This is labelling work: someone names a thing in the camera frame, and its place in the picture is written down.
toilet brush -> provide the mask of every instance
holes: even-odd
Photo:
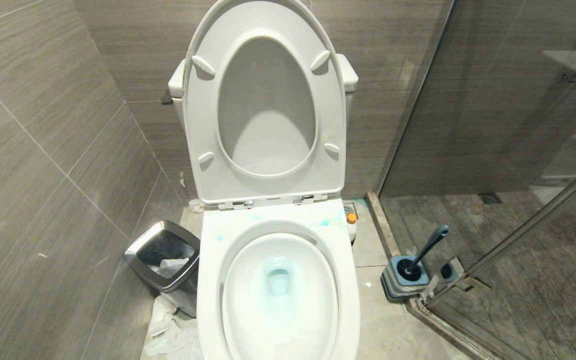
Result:
[[[419,280],[421,277],[421,269],[417,266],[417,264],[428,254],[430,249],[436,246],[440,241],[442,241],[443,238],[446,237],[446,235],[448,235],[448,232],[450,232],[448,225],[441,225],[437,227],[432,235],[430,235],[428,238],[428,242],[425,243],[414,260],[402,259],[397,263],[397,272],[399,275],[409,281]]]

trash can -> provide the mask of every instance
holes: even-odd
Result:
[[[123,259],[149,287],[197,317],[199,239],[190,231],[159,221],[130,245]]]

toilet brush handle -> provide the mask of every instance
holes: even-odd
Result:
[[[426,256],[426,254],[430,251],[430,249],[432,249],[433,246],[436,246],[437,243],[439,243],[443,238],[446,237],[446,235],[448,235],[448,232],[450,232],[448,225],[441,225],[437,227],[432,233],[432,235],[430,235],[430,237],[428,238],[428,242],[425,243],[423,249],[421,249],[421,251],[419,252],[419,255],[417,255],[414,258],[413,262],[407,267],[406,273],[409,274],[412,271],[412,269],[414,269],[415,266],[417,266],[418,262],[420,262],[423,259],[423,257]]]

toilet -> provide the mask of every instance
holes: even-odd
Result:
[[[298,0],[220,0],[169,81],[204,203],[205,360],[354,360],[360,305],[346,217],[358,77]]]

floor drain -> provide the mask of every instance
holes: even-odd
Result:
[[[503,201],[496,193],[478,193],[477,194],[484,204],[502,204]]]

